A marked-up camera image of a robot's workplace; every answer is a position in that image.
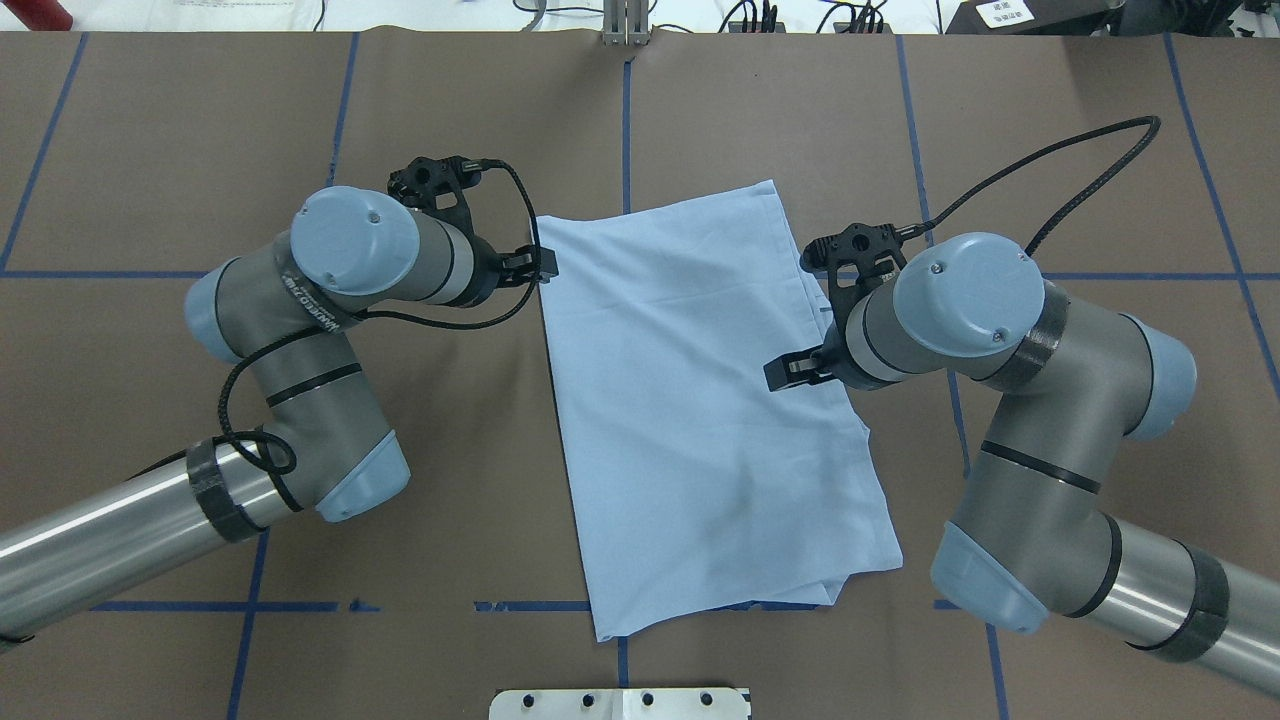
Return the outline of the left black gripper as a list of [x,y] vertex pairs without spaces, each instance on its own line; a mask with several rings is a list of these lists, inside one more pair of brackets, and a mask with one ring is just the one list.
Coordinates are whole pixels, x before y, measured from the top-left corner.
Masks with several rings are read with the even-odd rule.
[[479,184],[481,178],[480,161],[462,156],[416,158],[406,168],[390,173],[387,193],[401,205],[474,237],[474,219],[465,191]]

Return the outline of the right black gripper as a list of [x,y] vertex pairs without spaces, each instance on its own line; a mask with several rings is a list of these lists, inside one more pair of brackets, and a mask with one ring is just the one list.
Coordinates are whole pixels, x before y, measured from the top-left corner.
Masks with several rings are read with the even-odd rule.
[[800,252],[800,268],[826,274],[829,301],[838,322],[906,264],[902,241],[893,225],[852,223],[837,234],[813,240]]

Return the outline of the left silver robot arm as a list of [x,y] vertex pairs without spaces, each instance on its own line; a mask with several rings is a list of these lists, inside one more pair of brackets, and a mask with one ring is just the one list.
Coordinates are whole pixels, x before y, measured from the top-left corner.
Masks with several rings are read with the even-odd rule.
[[416,158],[384,190],[332,184],[186,296],[229,366],[218,429],[100,495],[3,533],[3,650],[298,512],[344,521],[410,469],[351,333],[388,301],[481,304],[508,278],[466,192],[503,161]]

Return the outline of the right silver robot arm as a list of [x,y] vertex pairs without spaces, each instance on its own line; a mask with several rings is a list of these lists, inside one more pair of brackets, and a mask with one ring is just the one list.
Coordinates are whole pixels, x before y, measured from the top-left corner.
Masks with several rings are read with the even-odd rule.
[[765,366],[771,389],[873,391],[951,372],[1001,398],[945,523],[934,588],[982,621],[1030,634],[1059,615],[1169,664],[1277,693],[1277,583],[1100,510],[1124,439],[1153,439],[1194,398],[1179,340],[1074,299],[1030,252],[970,232],[913,259],[916,228],[851,224],[801,269],[829,282],[826,337]]

